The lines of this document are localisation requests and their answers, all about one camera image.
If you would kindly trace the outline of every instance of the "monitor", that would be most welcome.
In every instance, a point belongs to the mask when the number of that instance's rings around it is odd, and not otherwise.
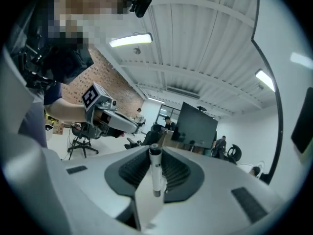
[[[209,149],[217,124],[215,119],[184,102],[172,140]]]

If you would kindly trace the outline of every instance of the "office chair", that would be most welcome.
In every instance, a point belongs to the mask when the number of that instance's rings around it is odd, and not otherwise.
[[[236,165],[236,162],[239,161],[241,155],[241,149],[237,145],[233,144],[233,146],[228,150],[227,156],[224,157],[224,160]]]
[[[145,137],[145,140],[143,142],[140,142],[140,141],[134,142],[132,139],[127,138],[127,140],[129,141],[129,144],[125,144],[124,147],[126,149],[131,149],[131,148],[141,146],[141,145],[151,145],[153,143],[157,143],[162,136],[162,127],[163,126],[160,124],[154,124],[151,127],[151,130],[148,131]]]
[[[91,138],[89,136],[87,136],[89,125],[87,123],[81,123],[81,125],[82,125],[81,130],[78,130],[78,129],[76,129],[76,127],[71,126],[72,133],[76,137],[73,140],[72,147],[67,149],[67,152],[70,152],[68,160],[70,160],[74,149],[82,148],[85,158],[87,158],[86,149],[91,150],[91,151],[95,151],[96,154],[99,154],[98,150],[91,147],[91,143],[90,143]]]

